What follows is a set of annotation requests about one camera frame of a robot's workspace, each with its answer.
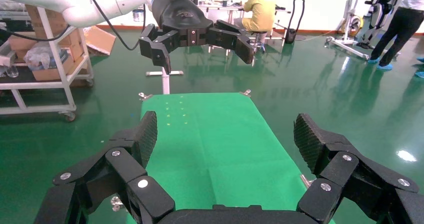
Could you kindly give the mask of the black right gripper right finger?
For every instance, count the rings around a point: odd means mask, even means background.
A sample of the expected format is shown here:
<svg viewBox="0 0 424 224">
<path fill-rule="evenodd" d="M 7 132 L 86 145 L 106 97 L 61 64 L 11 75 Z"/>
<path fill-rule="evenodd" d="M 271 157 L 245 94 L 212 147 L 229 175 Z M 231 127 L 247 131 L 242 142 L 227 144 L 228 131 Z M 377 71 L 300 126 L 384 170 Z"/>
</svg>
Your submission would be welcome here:
<svg viewBox="0 0 424 224">
<path fill-rule="evenodd" d="M 406 176 L 362 155 L 342 134 L 320 128 L 306 113 L 294 121 L 294 143 L 315 176 L 296 210 L 327 224 L 344 199 L 377 224 L 421 224 L 424 196 Z"/>
</svg>

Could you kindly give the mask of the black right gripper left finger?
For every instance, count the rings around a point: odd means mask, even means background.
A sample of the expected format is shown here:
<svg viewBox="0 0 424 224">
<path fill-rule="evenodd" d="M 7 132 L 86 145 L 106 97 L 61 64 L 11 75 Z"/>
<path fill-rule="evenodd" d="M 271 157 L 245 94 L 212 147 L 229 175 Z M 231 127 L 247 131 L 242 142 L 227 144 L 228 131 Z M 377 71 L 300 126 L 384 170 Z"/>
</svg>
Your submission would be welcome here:
<svg viewBox="0 0 424 224">
<path fill-rule="evenodd" d="M 86 224 L 114 194 L 138 224 L 159 223 L 176 204 L 146 169 L 157 137 L 157 115 L 147 111 L 136 127 L 116 132 L 100 152 L 55 175 L 35 223 Z"/>
</svg>

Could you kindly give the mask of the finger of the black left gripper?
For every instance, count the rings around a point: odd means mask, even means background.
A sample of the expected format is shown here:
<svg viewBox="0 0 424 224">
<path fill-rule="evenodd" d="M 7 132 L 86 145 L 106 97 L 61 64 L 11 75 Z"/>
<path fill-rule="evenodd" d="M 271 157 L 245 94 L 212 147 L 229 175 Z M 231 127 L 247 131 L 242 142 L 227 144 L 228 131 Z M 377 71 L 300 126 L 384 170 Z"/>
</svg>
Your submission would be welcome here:
<svg viewBox="0 0 424 224">
<path fill-rule="evenodd" d="M 234 51 L 246 64 L 253 62 L 254 47 L 251 45 L 251 39 L 247 36 L 247 31 L 243 27 L 217 20 L 206 31 L 206 43 Z"/>
<path fill-rule="evenodd" d="M 139 37 L 140 54 L 152 60 L 154 66 L 162 67 L 167 75 L 172 71 L 170 53 L 180 46 L 177 30 L 168 32 L 154 24 L 147 25 Z"/>
</svg>

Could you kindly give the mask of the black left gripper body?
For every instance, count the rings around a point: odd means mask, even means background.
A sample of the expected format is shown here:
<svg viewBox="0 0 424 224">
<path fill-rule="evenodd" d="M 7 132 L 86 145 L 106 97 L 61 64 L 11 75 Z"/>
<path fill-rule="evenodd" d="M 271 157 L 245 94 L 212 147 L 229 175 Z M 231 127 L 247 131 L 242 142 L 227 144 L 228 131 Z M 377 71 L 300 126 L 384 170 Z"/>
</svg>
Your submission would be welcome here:
<svg viewBox="0 0 424 224">
<path fill-rule="evenodd" d="M 191 0 L 152 0 L 151 11 L 161 30 L 177 32 L 179 47 L 207 44 L 214 23 Z"/>
</svg>

